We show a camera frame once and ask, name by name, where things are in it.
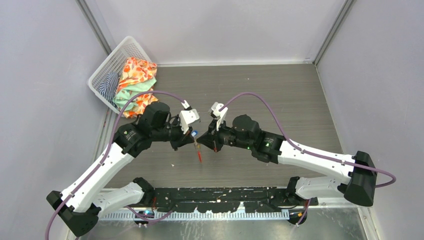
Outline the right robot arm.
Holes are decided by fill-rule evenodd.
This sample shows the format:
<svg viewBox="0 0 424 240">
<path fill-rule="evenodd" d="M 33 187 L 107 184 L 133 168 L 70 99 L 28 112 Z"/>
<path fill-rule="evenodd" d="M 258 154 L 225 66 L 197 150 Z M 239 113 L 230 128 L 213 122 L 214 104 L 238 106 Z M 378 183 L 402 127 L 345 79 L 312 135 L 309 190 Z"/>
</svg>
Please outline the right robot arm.
<svg viewBox="0 0 424 240">
<path fill-rule="evenodd" d="M 291 205 L 312 198 L 337 197 L 362 207 L 374 204 L 377 172 L 366 152 L 338 154 L 289 142 L 283 135 L 262 130 L 246 114 L 237 116 L 232 126 L 214 119 L 197 142 L 214 152 L 223 146 L 246 149 L 264 163 L 297 166 L 322 174 L 314 178 L 291 177 L 285 192 Z"/>
</svg>

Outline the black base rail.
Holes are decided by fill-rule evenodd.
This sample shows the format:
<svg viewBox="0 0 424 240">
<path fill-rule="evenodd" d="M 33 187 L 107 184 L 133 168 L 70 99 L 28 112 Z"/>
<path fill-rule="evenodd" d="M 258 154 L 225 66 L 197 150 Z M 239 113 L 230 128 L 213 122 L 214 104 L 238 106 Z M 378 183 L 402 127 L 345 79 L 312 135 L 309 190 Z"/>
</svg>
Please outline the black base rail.
<svg viewBox="0 0 424 240">
<path fill-rule="evenodd" d="M 265 187 L 158 187 L 149 192 L 137 208 L 153 208 L 167 213 L 275 213 L 282 209 L 305 207 L 307 201 L 287 193 L 285 188 Z"/>
</svg>

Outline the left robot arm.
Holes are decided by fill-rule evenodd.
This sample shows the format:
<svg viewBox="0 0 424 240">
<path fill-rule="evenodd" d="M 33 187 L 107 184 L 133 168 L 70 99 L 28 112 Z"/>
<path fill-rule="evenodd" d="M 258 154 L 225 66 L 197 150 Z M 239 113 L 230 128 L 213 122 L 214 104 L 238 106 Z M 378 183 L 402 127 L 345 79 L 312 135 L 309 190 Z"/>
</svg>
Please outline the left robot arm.
<svg viewBox="0 0 424 240">
<path fill-rule="evenodd" d="M 120 208 L 139 204 L 148 207 L 155 189 L 144 178 L 109 193 L 102 189 L 126 165 L 153 142 L 169 142 L 174 150 L 194 143 L 192 124 L 200 120 L 196 109 L 186 102 L 172 116 L 163 102 L 149 104 L 135 121 L 121 125 L 98 159 L 69 187 L 51 191 L 46 199 L 69 230 L 81 237 L 90 232 L 100 218 Z"/>
</svg>

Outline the mint green cloth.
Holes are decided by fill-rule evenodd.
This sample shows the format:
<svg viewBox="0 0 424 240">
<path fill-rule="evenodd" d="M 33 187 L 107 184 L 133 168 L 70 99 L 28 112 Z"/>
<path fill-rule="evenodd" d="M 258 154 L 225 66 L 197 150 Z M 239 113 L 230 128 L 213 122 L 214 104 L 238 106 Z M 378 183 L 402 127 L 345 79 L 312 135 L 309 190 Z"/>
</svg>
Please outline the mint green cloth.
<svg viewBox="0 0 424 240">
<path fill-rule="evenodd" d="M 157 82 L 156 78 L 141 81 L 140 79 L 123 79 L 119 82 L 115 96 L 112 102 L 119 110 L 135 95 L 141 92 L 153 90 L 153 86 Z M 126 107 L 126 112 L 143 112 L 144 108 L 158 99 L 152 93 L 142 94 L 131 101 Z"/>
</svg>

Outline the red handled metal keyring holder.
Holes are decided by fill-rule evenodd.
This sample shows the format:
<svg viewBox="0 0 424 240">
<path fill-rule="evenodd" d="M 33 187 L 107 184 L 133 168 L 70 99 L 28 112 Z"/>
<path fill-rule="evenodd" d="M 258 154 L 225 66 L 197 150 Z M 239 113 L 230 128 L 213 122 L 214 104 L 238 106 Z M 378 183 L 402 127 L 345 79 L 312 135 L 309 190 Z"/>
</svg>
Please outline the red handled metal keyring holder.
<svg viewBox="0 0 424 240">
<path fill-rule="evenodd" d="M 196 149 L 198 160 L 199 160 L 200 163 L 202 163 L 203 160 L 202 160 L 202 154 L 201 154 L 201 145 L 195 140 L 194 146 L 195 146 L 195 149 Z"/>
</svg>

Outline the white plastic basket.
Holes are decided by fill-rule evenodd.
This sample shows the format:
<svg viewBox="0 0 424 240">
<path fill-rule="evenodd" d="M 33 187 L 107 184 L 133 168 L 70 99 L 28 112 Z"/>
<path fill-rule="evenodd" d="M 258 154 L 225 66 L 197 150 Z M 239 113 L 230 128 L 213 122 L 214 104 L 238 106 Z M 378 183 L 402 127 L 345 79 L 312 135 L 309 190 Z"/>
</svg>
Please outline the white plastic basket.
<svg viewBox="0 0 424 240">
<path fill-rule="evenodd" d="M 87 80 L 89 89 L 116 114 L 120 112 L 119 109 L 103 97 L 99 91 L 99 87 L 107 80 L 107 74 L 121 73 L 124 69 L 126 59 L 130 57 L 152 62 L 141 45 L 132 36 L 128 35 L 116 46 Z"/>
</svg>

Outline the orange floral cloth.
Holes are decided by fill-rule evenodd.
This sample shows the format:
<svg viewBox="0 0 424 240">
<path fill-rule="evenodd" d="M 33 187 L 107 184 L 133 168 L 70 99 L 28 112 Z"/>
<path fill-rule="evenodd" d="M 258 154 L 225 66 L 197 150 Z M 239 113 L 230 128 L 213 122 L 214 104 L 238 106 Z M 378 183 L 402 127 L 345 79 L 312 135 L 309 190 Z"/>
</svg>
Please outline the orange floral cloth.
<svg viewBox="0 0 424 240">
<path fill-rule="evenodd" d="M 126 59 L 118 84 L 121 80 L 125 79 L 135 79 L 141 80 L 143 82 L 152 79 L 153 77 L 156 78 L 156 74 L 157 65 L 155 63 L 149 62 L 147 60 L 138 59 L 135 57 L 129 57 Z M 124 111 L 122 115 L 125 118 L 130 119 L 137 117 L 137 115 L 143 114 L 143 112 Z"/>
</svg>

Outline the blue striped cloth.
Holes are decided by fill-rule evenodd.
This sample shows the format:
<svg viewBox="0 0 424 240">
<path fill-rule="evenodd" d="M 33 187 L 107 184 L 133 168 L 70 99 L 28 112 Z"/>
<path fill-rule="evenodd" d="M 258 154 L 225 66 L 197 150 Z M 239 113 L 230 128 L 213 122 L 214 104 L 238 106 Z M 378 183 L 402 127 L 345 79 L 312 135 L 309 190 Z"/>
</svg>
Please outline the blue striped cloth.
<svg viewBox="0 0 424 240">
<path fill-rule="evenodd" d="M 114 97 L 118 88 L 120 75 L 116 72 L 108 73 L 106 79 L 99 85 L 98 92 L 110 103 L 114 108 L 117 105 L 114 103 Z"/>
</svg>

